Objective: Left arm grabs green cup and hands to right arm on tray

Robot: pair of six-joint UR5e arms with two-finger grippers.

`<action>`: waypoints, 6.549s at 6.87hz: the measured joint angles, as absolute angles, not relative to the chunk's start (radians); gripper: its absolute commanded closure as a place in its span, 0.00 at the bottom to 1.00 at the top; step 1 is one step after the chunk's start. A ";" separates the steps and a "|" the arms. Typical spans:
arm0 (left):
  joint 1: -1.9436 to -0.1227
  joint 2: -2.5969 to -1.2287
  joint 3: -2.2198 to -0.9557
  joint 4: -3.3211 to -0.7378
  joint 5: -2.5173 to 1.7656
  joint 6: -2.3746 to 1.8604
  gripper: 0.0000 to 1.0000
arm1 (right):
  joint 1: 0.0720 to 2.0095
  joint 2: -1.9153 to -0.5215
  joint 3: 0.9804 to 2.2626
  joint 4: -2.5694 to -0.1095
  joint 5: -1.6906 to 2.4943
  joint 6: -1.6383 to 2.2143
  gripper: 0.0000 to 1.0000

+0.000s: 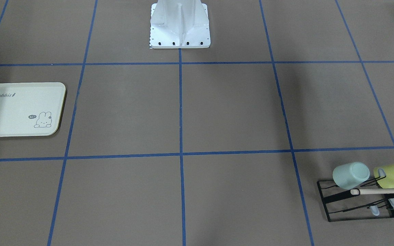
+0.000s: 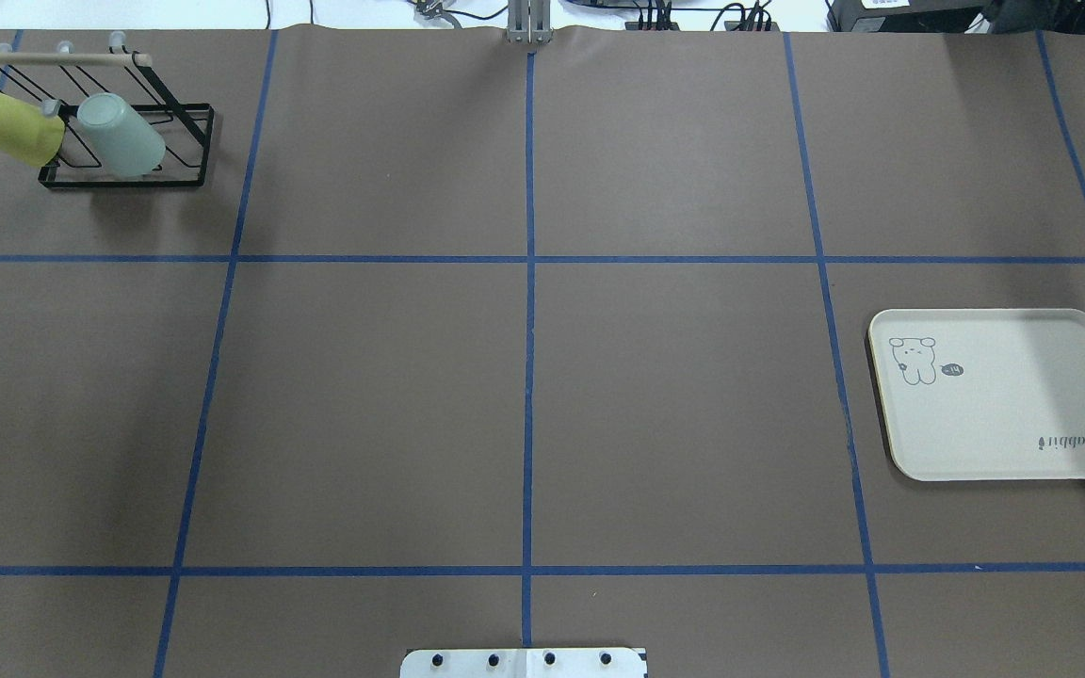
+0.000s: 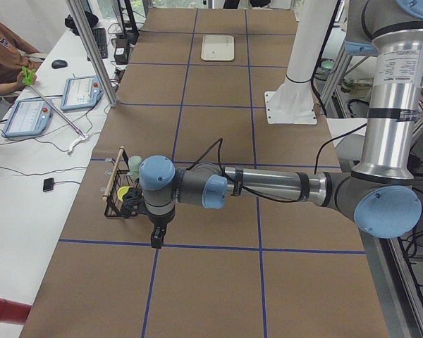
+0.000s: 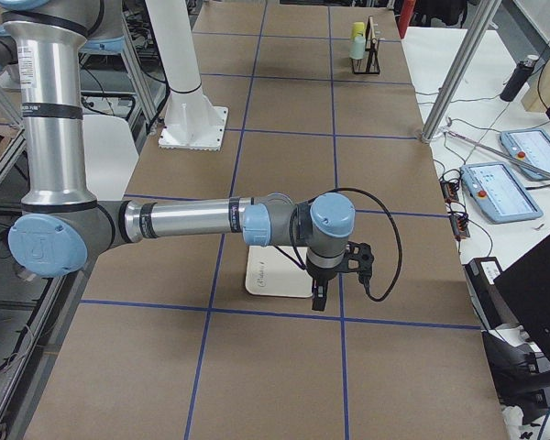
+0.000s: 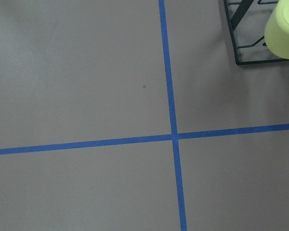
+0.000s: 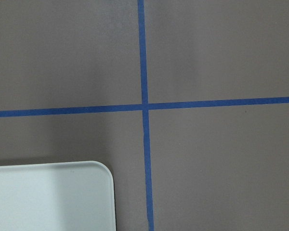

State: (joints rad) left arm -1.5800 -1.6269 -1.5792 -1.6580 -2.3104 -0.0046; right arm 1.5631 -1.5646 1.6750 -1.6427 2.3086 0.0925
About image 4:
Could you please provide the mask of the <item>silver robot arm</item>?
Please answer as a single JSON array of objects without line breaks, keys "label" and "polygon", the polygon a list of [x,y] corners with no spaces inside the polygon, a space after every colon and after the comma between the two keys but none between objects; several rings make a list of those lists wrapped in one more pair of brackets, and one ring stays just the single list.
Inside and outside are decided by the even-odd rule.
[{"label": "silver robot arm", "polygon": [[43,278],[81,270],[111,248],[144,239],[238,233],[250,246],[306,248],[313,309],[339,273],[369,271],[371,256],[350,241],[355,208],[338,192],[294,203],[265,197],[197,202],[101,202],[86,183],[79,51],[122,33],[118,1],[4,1],[16,43],[29,190],[8,233],[15,260]]}]

